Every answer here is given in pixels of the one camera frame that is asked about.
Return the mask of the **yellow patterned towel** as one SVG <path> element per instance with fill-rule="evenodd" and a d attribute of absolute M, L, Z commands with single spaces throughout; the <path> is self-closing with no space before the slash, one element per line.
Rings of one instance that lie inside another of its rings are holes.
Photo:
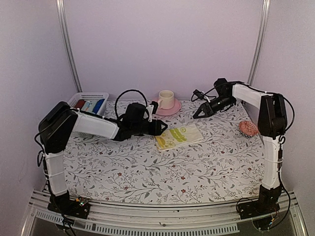
<path fill-rule="evenodd" d="M 165 130 L 161 135 L 155 136 L 159 151 L 167 151 L 203 141 L 203 136 L 195 124 L 184 125 Z"/>

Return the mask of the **white plastic basket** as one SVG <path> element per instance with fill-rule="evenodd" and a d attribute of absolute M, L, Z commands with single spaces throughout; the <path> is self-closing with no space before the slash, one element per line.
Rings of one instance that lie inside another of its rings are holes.
<path fill-rule="evenodd" d="M 83 100 L 82 108 L 85 108 L 85 111 L 103 116 L 108 97 L 109 94 L 106 92 L 79 92 L 74 94 L 67 103 L 75 107 L 78 101 Z"/>

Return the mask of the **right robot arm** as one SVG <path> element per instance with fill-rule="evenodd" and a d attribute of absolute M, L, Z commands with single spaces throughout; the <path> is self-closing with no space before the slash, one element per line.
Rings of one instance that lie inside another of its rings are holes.
<path fill-rule="evenodd" d="M 260 200 L 254 204 L 258 214 L 270 210 L 284 186 L 281 181 L 283 143 L 285 133 L 292 126 L 287 122 L 286 104 L 289 101 L 281 94 L 258 90 L 240 81 L 228 82 L 219 78 L 214 83 L 217 96 L 210 99 L 206 92 L 195 90 L 191 100 L 204 100 L 193 118 L 208 118 L 224 112 L 241 100 L 258 108 L 257 127 L 262 137 L 265 154 L 265 172 L 259 189 Z"/>

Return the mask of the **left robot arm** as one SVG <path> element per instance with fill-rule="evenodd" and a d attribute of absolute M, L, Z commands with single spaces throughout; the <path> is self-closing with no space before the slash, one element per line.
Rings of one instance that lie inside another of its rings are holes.
<path fill-rule="evenodd" d="M 70 213 L 72 200 L 68 199 L 68 188 L 64 172 L 64 153 L 69 143 L 79 139 L 100 137 L 116 142 L 128 140 L 134 136 L 159 136 L 167 130 L 168 125 L 153 117 L 158 104 L 143 105 L 130 103 L 125 112 L 108 118 L 70 107 L 64 101 L 59 102 L 39 123 L 34 140 L 40 145 L 44 174 L 48 180 L 50 192 L 56 197 L 53 201 L 62 213 Z"/>

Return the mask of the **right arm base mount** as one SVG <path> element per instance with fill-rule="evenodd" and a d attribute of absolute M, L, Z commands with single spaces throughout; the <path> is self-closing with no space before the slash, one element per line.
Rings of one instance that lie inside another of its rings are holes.
<path fill-rule="evenodd" d="M 260 200 L 252 200 L 249 198 L 241 198 L 236 204 L 236 211 L 241 219 L 248 219 L 266 215 L 269 213 L 276 213 L 280 210 L 278 202 L 271 204 L 264 204 Z"/>

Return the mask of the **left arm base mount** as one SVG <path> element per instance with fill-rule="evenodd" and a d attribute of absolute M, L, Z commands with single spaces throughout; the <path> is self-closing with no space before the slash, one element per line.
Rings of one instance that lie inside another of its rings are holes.
<path fill-rule="evenodd" d="M 50 196 L 48 210 L 63 214 L 65 216 L 72 216 L 81 219 L 87 219 L 90 212 L 91 205 L 83 203 L 82 201 L 71 200 L 68 193 L 55 196 Z"/>

